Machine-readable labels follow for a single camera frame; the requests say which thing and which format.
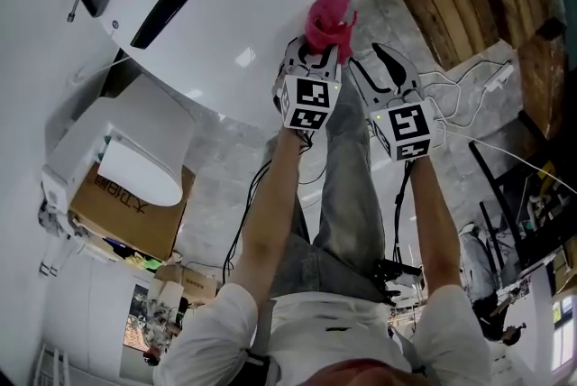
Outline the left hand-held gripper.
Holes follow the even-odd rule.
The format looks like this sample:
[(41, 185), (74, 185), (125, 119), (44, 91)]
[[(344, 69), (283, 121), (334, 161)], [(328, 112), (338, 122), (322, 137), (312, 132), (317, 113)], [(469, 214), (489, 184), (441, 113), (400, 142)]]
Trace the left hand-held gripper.
[(339, 47), (329, 45), (309, 71), (310, 46), (305, 36), (292, 40), (285, 49), (283, 65), (273, 85), (273, 104), (283, 126), (315, 132), (325, 127), (342, 89)]

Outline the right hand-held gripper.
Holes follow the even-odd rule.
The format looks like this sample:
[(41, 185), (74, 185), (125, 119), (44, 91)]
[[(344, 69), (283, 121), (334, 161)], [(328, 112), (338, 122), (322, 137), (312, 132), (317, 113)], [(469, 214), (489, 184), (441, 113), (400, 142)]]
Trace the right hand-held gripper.
[(371, 46), (393, 86), (379, 87), (356, 59), (349, 60), (349, 70), (364, 104), (384, 107), (370, 112), (375, 135), (392, 161), (412, 161), (429, 155), (435, 132), (430, 103), (417, 98), (415, 102), (386, 106), (395, 96), (402, 97), (421, 88), (416, 66), (389, 46), (377, 42)]

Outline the pink cloth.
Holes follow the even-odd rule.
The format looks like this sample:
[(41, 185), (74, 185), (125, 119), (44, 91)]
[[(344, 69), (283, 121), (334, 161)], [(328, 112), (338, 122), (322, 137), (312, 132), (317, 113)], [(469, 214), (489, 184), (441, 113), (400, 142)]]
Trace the pink cloth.
[(353, 55), (351, 40), (357, 23), (357, 11), (351, 0), (316, 0), (305, 23), (305, 37), (312, 54), (337, 47), (337, 61), (344, 65)]

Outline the white toilet lid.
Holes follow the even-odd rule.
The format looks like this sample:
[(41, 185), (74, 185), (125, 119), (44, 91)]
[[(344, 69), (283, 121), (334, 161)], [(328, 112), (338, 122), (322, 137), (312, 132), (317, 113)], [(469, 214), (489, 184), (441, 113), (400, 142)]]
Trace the white toilet lid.
[(238, 122), (273, 130), (271, 88), (315, 0), (108, 0), (100, 21), (145, 70)]

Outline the person's left forearm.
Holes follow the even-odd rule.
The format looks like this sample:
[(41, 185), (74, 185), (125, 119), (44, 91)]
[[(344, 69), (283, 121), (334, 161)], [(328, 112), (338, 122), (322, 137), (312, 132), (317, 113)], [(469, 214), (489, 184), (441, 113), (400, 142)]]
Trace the person's left forearm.
[(294, 131), (280, 130), (242, 231), (243, 249), (231, 281), (254, 295), (269, 291), (284, 253), (298, 189), (300, 144)]

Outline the person's right forearm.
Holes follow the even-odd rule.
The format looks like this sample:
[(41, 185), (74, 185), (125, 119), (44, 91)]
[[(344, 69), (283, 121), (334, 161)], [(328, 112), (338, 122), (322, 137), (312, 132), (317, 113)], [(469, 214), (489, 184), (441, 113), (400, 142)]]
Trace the person's right forearm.
[(410, 174), (427, 300), (446, 286), (461, 287), (458, 233), (429, 157), (416, 159)]

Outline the white toilet with green hinges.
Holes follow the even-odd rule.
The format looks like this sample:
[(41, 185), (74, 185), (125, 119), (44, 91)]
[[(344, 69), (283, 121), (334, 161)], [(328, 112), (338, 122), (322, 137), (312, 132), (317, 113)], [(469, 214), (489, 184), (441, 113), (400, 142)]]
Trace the white toilet with green hinges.
[(65, 213), (92, 167), (149, 205), (172, 207), (185, 192), (182, 167), (194, 132), (188, 111), (140, 75), (116, 97), (98, 98), (42, 168), (50, 205)]

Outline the white power adapter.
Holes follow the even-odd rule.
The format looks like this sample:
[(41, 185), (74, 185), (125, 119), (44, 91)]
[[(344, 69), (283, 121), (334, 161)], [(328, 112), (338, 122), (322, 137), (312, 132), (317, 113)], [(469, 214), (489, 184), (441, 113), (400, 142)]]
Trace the white power adapter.
[(493, 92), (497, 88), (502, 88), (514, 70), (513, 64), (510, 61), (506, 62), (488, 79), (483, 86), (484, 89), (487, 92)]

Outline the person's grey jeans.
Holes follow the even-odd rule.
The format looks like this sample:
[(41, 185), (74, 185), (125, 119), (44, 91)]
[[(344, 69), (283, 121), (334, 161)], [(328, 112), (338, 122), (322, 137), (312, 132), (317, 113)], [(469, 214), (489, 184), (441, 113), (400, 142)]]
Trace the person's grey jeans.
[(324, 292), (381, 303), (384, 298), (371, 277), (384, 256), (385, 235), (371, 177), (368, 125), (348, 72), (325, 130), (319, 232), (309, 237), (302, 207), (296, 205), (270, 296)]

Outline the black metal rack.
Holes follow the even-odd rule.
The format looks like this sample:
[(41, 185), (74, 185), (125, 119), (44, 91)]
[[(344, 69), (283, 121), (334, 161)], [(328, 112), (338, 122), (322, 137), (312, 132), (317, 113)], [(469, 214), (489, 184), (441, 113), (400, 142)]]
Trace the black metal rack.
[(469, 141), (512, 236), (521, 271), (538, 266), (577, 235), (577, 119), (551, 139), (523, 110), (480, 140)]

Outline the large cardboard box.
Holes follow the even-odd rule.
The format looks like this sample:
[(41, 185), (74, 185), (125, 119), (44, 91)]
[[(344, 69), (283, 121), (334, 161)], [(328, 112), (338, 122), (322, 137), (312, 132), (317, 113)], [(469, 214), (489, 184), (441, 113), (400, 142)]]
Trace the large cardboard box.
[(184, 168), (183, 198), (175, 206), (160, 207), (100, 176), (94, 164), (69, 211), (91, 232), (165, 262), (172, 255), (194, 180), (193, 172)]

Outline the small cardboard box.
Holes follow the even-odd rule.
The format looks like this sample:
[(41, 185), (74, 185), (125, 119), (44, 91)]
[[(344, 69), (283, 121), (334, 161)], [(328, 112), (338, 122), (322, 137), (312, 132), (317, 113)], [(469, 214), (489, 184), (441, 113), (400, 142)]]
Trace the small cardboard box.
[(183, 297), (189, 302), (212, 300), (217, 291), (217, 280), (202, 273), (171, 264), (159, 267), (154, 277), (162, 281), (174, 281), (183, 287)]

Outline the person's white shirt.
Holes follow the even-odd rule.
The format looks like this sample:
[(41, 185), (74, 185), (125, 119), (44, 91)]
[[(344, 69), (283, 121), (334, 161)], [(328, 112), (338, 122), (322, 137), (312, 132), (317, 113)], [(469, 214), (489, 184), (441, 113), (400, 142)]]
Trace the person's white shirt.
[[(224, 285), (183, 325), (154, 370), (155, 386), (218, 386), (252, 344), (258, 309), (243, 287)], [(277, 297), (267, 355), (278, 386), (298, 386), (330, 365), (373, 359), (403, 372), (424, 367), (442, 386), (490, 386), (490, 349), (465, 291), (428, 299), (412, 339), (389, 337), (381, 304), (323, 292)]]

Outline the yellow green cloth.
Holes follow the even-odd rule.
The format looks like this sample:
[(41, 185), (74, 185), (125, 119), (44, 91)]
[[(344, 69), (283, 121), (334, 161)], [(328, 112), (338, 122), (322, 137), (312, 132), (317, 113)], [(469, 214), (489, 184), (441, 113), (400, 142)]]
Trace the yellow green cloth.
[(124, 261), (138, 269), (152, 272), (155, 272), (162, 265), (162, 262), (154, 258), (145, 258), (139, 253), (127, 256)]

